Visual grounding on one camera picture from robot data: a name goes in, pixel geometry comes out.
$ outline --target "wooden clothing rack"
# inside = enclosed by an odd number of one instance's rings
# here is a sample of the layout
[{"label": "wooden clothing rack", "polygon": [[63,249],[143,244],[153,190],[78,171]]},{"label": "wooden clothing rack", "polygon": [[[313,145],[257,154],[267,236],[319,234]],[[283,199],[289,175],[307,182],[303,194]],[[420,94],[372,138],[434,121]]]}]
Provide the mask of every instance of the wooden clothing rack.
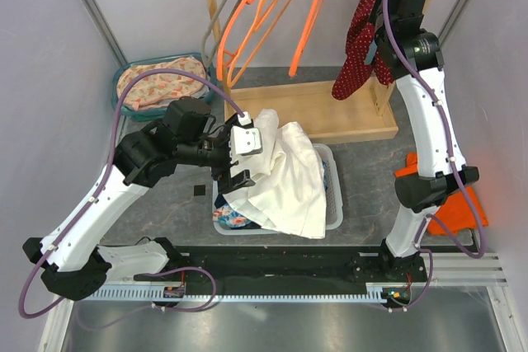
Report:
[{"label": "wooden clothing rack", "polygon": [[[207,0],[207,4],[212,17],[216,13],[216,0]],[[215,40],[219,40],[220,32],[217,21],[213,28]],[[389,104],[394,84],[384,86],[376,77],[371,77],[346,100],[337,101],[331,95],[333,83],[308,82],[234,90],[224,83],[224,90],[252,117],[268,108],[277,111],[280,125],[299,122],[314,143],[362,142],[390,139],[396,135],[398,126]],[[226,119],[232,114],[233,109],[226,104]]]}]

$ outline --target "white wall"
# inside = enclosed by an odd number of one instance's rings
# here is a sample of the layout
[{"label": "white wall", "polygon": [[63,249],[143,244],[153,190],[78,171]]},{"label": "white wall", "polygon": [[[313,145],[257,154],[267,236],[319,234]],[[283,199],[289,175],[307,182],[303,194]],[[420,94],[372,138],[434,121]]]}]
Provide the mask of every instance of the white wall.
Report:
[{"label": "white wall", "polygon": [[[359,0],[326,0],[301,65],[341,65],[345,38]],[[434,0],[424,26],[438,33],[456,0]],[[129,61],[199,51],[209,13],[205,0],[97,0]],[[287,66],[312,0],[294,0],[252,66]],[[246,15],[229,43],[236,47],[251,24]]]},{"label": "white wall", "polygon": [[470,0],[445,43],[450,112],[528,326],[528,0]]},{"label": "white wall", "polygon": [[[68,215],[100,173],[118,68],[80,0],[0,0],[0,350],[36,350],[44,318],[17,300],[22,251]],[[27,309],[50,303],[40,278]]]}]

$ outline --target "pink fabric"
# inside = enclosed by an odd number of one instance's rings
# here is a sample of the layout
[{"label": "pink fabric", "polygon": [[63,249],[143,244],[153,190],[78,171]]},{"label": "pink fabric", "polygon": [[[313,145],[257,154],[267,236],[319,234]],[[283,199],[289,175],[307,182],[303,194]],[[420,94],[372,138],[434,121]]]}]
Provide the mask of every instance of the pink fabric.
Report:
[{"label": "pink fabric", "polygon": [[[117,83],[117,95],[120,96],[129,82],[148,70],[172,68],[194,73],[207,78],[204,65],[194,57],[181,57],[170,62],[154,65],[135,65],[125,70]],[[174,100],[182,96],[192,96],[199,92],[204,85],[192,78],[176,74],[156,74],[145,77],[138,82],[125,98],[125,105],[134,110],[145,110],[167,107],[167,100]]]}]

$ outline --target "orange cloth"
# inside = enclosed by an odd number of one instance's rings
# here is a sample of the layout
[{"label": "orange cloth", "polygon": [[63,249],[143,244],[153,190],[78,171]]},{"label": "orange cloth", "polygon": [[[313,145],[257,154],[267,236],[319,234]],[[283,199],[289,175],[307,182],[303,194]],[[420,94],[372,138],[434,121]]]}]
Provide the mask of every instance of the orange cloth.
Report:
[{"label": "orange cloth", "polygon": [[[409,153],[407,155],[407,166],[405,168],[396,171],[394,175],[396,177],[410,175],[412,173],[418,172],[418,155],[416,153]],[[475,208],[482,219],[482,224],[488,226],[488,219],[480,206],[479,199],[474,193],[471,187],[467,188],[469,197],[473,201]],[[459,230],[464,228],[476,228],[477,223],[471,213],[471,209],[465,198],[462,195],[462,192],[457,191],[451,195],[445,204],[443,204],[436,212],[436,216],[440,218],[442,222],[454,233],[457,233]],[[445,235],[446,233],[441,227],[434,221],[429,222],[429,227],[427,231],[433,235]]]}]

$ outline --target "coat hanger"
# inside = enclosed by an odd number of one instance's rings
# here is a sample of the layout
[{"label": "coat hanger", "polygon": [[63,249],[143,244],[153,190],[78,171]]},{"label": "coat hanger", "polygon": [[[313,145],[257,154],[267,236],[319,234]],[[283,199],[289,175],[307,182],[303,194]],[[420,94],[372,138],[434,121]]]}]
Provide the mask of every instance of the coat hanger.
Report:
[{"label": "coat hanger", "polygon": [[319,15],[319,11],[323,6],[323,2],[324,0],[313,0],[312,2],[312,7],[310,8],[308,18],[306,18],[306,23],[304,24],[303,33],[300,36],[299,44],[297,45],[294,57],[291,60],[289,73],[290,77],[295,76],[295,74],[297,73],[297,67],[299,66],[299,61],[301,57],[303,56],[304,47],[306,47],[309,37],[312,34],[312,29],[314,28],[315,22]]},{"label": "coat hanger", "polygon": [[[213,59],[215,58],[216,51],[218,50],[220,46],[220,41],[222,40],[222,36],[224,35],[226,26],[224,26],[224,28],[222,28],[222,30],[220,31],[219,38],[218,40],[214,42],[213,49],[209,52],[209,54],[205,52],[205,44],[207,42],[207,39],[209,39],[211,32],[215,28],[215,23],[219,19],[220,13],[224,10],[224,6],[227,1],[228,0],[222,0],[222,2],[220,2],[220,4],[218,5],[216,9],[216,12],[211,17],[211,21],[209,23],[209,26],[207,27],[207,31],[205,32],[204,37],[201,40],[201,48],[200,48],[201,60],[206,68],[208,68],[213,63]],[[229,13],[227,21],[229,21],[233,17],[233,14],[241,1],[242,0],[237,0],[237,2],[234,4],[233,10],[231,10],[231,12]]]},{"label": "coat hanger", "polygon": [[227,39],[229,37],[229,33],[231,32],[231,29],[233,28],[234,22],[237,20],[238,16],[240,15],[241,11],[246,7],[246,5],[253,4],[256,0],[242,0],[240,4],[237,7],[237,10],[233,14],[233,17],[229,20],[225,32],[222,36],[222,40],[220,41],[220,46],[218,48],[217,53],[217,68],[216,68],[216,76],[219,80],[224,80],[224,68],[227,69],[227,76],[225,80],[225,84],[230,88],[234,86],[239,78],[242,76],[242,74],[245,72],[246,68],[248,68],[248,65],[251,63],[255,55],[257,54],[258,50],[262,47],[264,44],[264,41],[266,41],[267,36],[271,33],[273,28],[275,27],[276,23],[279,21],[279,19],[282,17],[282,14],[286,10],[286,8],[290,5],[291,0],[286,0],[284,6],[279,11],[278,15],[276,16],[275,20],[270,24],[267,31],[264,33],[260,41],[257,43],[247,60],[244,62],[243,66],[238,70],[236,75],[233,77],[233,71],[236,68],[237,61],[242,55],[242,52],[244,51],[246,45],[248,44],[249,40],[255,35],[260,28],[262,27],[262,24],[266,21],[266,19],[270,16],[271,11],[275,8],[279,0],[271,0],[269,5],[265,7],[266,3],[269,0],[259,0],[257,4],[257,12],[255,14],[255,18],[253,19],[253,22],[251,24],[251,27],[249,28],[246,36],[244,37],[242,43],[240,46],[234,50],[234,52],[230,52],[226,50],[225,45],[227,42]]}]

